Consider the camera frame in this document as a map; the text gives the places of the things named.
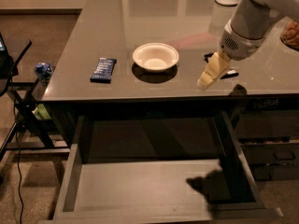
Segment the white gripper with vents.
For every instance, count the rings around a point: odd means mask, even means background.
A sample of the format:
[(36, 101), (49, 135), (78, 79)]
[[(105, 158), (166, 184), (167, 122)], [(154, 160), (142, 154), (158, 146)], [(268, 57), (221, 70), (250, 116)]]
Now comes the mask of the white gripper with vents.
[(240, 61), (254, 54), (265, 40), (264, 22), (234, 22), (229, 20), (221, 35), (220, 48), (207, 63), (197, 80), (197, 87), (206, 90), (230, 67), (231, 59)]

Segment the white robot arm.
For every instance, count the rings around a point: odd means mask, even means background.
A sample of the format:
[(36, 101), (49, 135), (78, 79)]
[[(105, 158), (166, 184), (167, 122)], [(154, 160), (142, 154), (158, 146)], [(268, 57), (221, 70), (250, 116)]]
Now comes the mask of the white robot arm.
[(299, 0), (239, 0), (224, 26), (220, 48), (198, 78), (197, 87), (208, 89), (228, 71), (231, 60), (241, 61), (253, 55), (284, 17), (298, 21), (298, 8)]

